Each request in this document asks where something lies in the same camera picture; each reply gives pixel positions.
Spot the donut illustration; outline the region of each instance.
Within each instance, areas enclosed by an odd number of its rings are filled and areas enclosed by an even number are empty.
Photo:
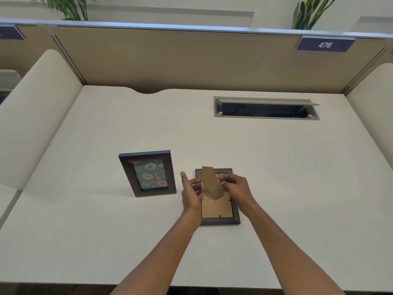
[[[153,179],[153,175],[152,174],[143,174],[142,178],[145,180],[151,180],[151,179]]]
[[[166,181],[164,181],[164,180],[160,180],[160,181],[157,181],[157,185],[159,187],[167,187],[168,183]]]
[[[145,169],[148,171],[155,170],[157,168],[157,165],[155,163],[147,163],[145,164]]]

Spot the white desk surface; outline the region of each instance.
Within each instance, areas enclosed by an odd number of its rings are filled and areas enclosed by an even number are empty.
[[[15,188],[0,184],[0,218],[7,209],[16,192],[17,190]]]
[[[320,121],[215,118],[213,96],[307,98]],[[119,153],[172,151],[176,195],[135,198]],[[180,171],[233,168],[346,290],[393,291],[393,171],[342,95],[85,86],[0,230],[0,281],[117,284],[182,211]],[[279,288],[250,222],[199,228],[179,286]]]

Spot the picture frame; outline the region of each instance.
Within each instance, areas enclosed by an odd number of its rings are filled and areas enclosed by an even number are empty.
[[[136,197],[176,193],[170,150],[121,153],[119,159]]]
[[[231,168],[214,169],[214,172],[216,174],[233,174],[233,171]],[[201,174],[202,174],[202,169],[195,169],[195,178],[200,178]],[[232,217],[203,218],[203,211],[202,211],[201,226],[204,226],[204,225],[239,225],[240,224],[239,208],[238,208],[236,201],[234,199],[231,198],[230,201],[231,201],[231,207],[232,207]]]

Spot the donut print artwork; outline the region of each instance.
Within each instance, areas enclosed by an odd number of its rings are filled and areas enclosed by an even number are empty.
[[[132,164],[142,190],[168,189],[162,160],[148,160]]]

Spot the forearm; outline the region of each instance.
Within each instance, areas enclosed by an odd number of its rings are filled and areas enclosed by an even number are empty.
[[[115,288],[112,295],[165,295],[198,219],[184,213],[150,254]]]
[[[344,294],[259,205],[248,215],[285,295]]]

